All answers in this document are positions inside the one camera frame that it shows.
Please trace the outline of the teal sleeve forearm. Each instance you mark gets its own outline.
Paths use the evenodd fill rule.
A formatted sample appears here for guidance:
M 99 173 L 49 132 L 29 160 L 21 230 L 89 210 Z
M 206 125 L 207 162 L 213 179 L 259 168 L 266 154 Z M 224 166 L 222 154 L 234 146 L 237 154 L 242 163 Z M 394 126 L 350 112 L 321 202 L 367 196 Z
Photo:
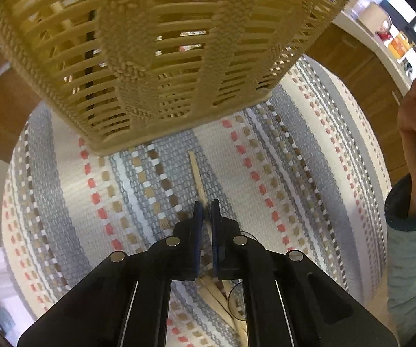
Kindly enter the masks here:
M 407 175 L 392 188 L 385 202 L 388 311 L 401 346 L 416 337 L 416 215 L 408 214 L 411 188 Z

